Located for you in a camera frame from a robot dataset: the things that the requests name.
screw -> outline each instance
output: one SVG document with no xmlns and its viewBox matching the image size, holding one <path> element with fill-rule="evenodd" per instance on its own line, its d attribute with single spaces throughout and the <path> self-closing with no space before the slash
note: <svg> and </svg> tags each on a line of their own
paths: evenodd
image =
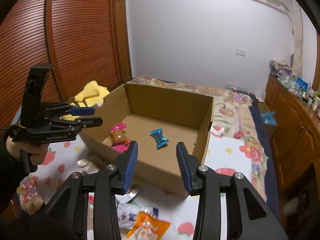
<svg viewBox="0 0 320 240">
<path fill-rule="evenodd" d="M 237 179 L 243 179 L 244 175 L 243 175 L 241 172 L 236 172 L 236 173 L 235 173 L 235 177 L 236 177 Z"/>
<path fill-rule="evenodd" d="M 198 169 L 201 170 L 201 171 L 207 171 L 207 170 L 208 170 L 208 167 L 205 166 L 205 165 L 200 165 L 200 166 L 198 167 Z"/>
<path fill-rule="evenodd" d="M 79 178 L 81 176 L 81 173 L 80 172 L 73 172 L 72 174 L 71 174 L 71 178 L 73 178 L 73 179 L 77 179 L 77 178 Z"/>
<path fill-rule="evenodd" d="M 116 168 L 117 168 L 117 166 L 115 166 L 114 164 L 109 164 L 109 165 L 107 166 L 107 169 L 108 169 L 109 171 L 114 171 Z"/>
</svg>

cardboard bin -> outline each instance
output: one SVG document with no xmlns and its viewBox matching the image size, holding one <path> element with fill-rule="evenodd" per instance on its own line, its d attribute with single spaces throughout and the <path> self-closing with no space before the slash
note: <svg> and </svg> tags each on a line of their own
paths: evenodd
<svg viewBox="0 0 320 240">
<path fill-rule="evenodd" d="M 258 102 L 258 108 L 259 108 L 260 113 L 262 113 L 262 114 L 270 112 L 269 107 L 264 102 Z M 271 138 L 271 136 L 273 135 L 273 133 L 277 129 L 277 125 L 270 125 L 270 124 L 265 123 L 264 128 L 266 129 L 266 131 L 268 133 L 268 137 Z"/>
<path fill-rule="evenodd" d="M 129 140 L 138 143 L 135 176 L 142 181 L 177 194 L 187 195 L 176 157 L 176 145 L 182 141 L 189 154 L 204 163 L 209 143 L 214 99 L 186 91 L 124 84 L 95 106 L 95 116 L 103 119 L 100 127 L 84 129 L 80 136 L 90 151 L 106 163 L 121 154 L 111 148 L 110 129 L 124 122 Z M 166 147 L 156 148 L 150 132 L 162 128 L 168 138 Z"/>
</svg>

curtain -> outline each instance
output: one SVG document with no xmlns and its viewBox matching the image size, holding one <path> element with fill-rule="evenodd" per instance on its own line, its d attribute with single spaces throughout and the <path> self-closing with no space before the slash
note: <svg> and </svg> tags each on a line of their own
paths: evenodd
<svg viewBox="0 0 320 240">
<path fill-rule="evenodd" d="M 294 53 L 292 76 L 302 78 L 303 70 L 303 25 L 301 7 L 296 0 L 283 0 L 284 7 L 292 24 Z"/>
</svg>

orange wrapper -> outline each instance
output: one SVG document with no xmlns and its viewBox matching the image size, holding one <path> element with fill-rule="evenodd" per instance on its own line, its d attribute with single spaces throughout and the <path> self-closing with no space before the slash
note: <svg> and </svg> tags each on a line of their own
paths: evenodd
<svg viewBox="0 0 320 240">
<path fill-rule="evenodd" d="M 133 228 L 125 235 L 130 240 L 159 240 L 171 223 L 139 212 Z"/>
</svg>

navy blue fabric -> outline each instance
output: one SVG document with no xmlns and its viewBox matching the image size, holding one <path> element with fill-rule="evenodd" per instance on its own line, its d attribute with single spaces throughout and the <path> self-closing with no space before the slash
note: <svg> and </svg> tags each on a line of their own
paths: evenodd
<svg viewBox="0 0 320 240">
<path fill-rule="evenodd" d="M 273 212 L 275 217 L 280 221 L 279 213 L 278 213 L 278 186 L 277 186 L 277 177 L 276 170 L 273 162 L 272 151 L 269 143 L 269 136 L 264 127 L 264 123 L 262 121 L 260 111 L 258 109 L 258 100 L 255 96 L 250 95 L 252 98 L 252 106 L 249 107 L 249 110 L 252 115 L 252 119 L 254 125 L 256 127 L 258 139 L 264 149 L 264 153 L 269 158 L 267 161 L 267 171 L 264 179 L 265 191 L 267 196 L 267 205 L 270 210 Z"/>
</svg>

